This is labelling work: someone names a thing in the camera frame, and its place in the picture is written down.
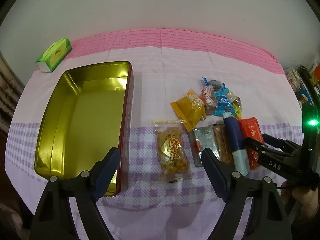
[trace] screw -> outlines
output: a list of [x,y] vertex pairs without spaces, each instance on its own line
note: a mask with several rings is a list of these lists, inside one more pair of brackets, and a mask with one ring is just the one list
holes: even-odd
[[81,177],[85,178],[85,177],[88,177],[90,175],[90,172],[89,171],[83,171],[81,172]]
[[270,177],[264,177],[264,181],[270,183],[272,182],[272,179]]
[[238,172],[238,171],[234,171],[234,172],[232,173],[232,176],[234,176],[235,178],[239,178],[239,177],[241,176],[241,174],[240,174],[240,172]]
[[50,182],[55,182],[57,180],[57,176],[52,176],[49,180]]

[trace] transparent plastic bag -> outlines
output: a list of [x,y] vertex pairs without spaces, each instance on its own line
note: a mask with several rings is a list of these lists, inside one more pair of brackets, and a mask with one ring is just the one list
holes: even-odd
[[206,115],[213,115],[214,111],[216,111],[217,99],[214,94],[213,86],[205,86],[202,88],[202,92],[200,95],[201,100],[204,103],[204,109]]
[[229,98],[233,108],[235,109],[235,117],[242,118],[242,105],[241,105],[240,97],[237,97],[231,91],[229,91],[229,93],[227,94],[227,97]]
[[229,164],[232,168],[235,167],[232,150],[230,147],[229,138],[224,124],[212,126],[215,142],[220,155],[220,161]]
[[224,113],[235,113],[235,109],[233,108],[227,94],[229,93],[229,89],[225,88],[221,91],[215,92],[215,96],[218,102],[218,108],[214,112],[215,116],[223,116]]
[[184,124],[183,120],[153,122],[160,163],[160,180],[172,182],[192,175],[182,144]]
[[196,167],[202,167],[201,154],[206,148],[210,148],[214,155],[220,160],[220,155],[214,140],[212,125],[194,128],[190,133],[190,144],[193,160]]

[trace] green tissue box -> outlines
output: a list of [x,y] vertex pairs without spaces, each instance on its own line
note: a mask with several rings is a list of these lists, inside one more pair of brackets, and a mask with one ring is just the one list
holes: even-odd
[[72,47],[68,38],[53,43],[36,61],[42,72],[52,72],[71,51]]

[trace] black clamp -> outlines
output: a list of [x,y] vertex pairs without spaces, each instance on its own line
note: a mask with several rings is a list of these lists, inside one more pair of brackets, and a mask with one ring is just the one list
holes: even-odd
[[[298,186],[310,187],[316,190],[319,185],[319,175],[308,166],[304,167],[302,146],[283,139],[274,138],[268,134],[262,135],[265,143],[247,137],[244,145],[258,152],[258,163],[274,173],[293,181]],[[279,148],[274,150],[268,145]]]
[[75,197],[89,239],[113,239],[96,202],[103,197],[120,163],[120,152],[112,147],[102,161],[76,178],[52,176],[40,198],[33,218],[30,240],[79,239],[72,219],[69,197]]
[[202,163],[216,195],[226,203],[208,239],[234,238],[247,197],[253,199],[243,240],[292,239],[288,216],[270,177],[245,178],[226,163],[219,162],[209,148],[202,151]]

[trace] green led light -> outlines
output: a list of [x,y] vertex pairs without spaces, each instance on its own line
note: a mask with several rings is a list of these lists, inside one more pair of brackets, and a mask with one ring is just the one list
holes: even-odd
[[308,125],[312,125],[312,126],[315,126],[317,124],[319,124],[319,121],[317,121],[316,119],[312,119],[308,122]]

